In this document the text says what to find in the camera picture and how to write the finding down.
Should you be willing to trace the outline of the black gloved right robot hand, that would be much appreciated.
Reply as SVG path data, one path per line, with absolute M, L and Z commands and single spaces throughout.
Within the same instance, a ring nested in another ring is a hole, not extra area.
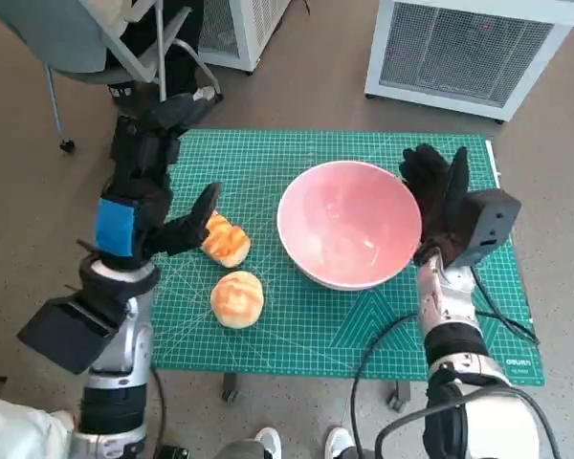
M 433 146 L 422 143 L 403 151 L 399 170 L 422 219 L 414 262 L 422 265 L 439 253 L 443 265 L 450 267 L 464 251 L 457 235 L 457 217 L 470 181 L 467 148 L 459 147 L 453 160 L 447 162 Z

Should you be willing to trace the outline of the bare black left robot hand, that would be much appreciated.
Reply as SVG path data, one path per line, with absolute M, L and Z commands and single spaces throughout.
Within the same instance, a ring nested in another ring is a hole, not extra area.
M 120 115 L 111 143 L 111 177 L 99 198 L 92 244 L 78 243 L 115 270 L 135 270 L 155 254 L 175 255 L 202 246 L 210 232 L 221 184 L 207 185 L 188 214 L 168 221 L 173 192 L 168 167 L 180 137 L 221 97 L 179 94 L 137 117 Z

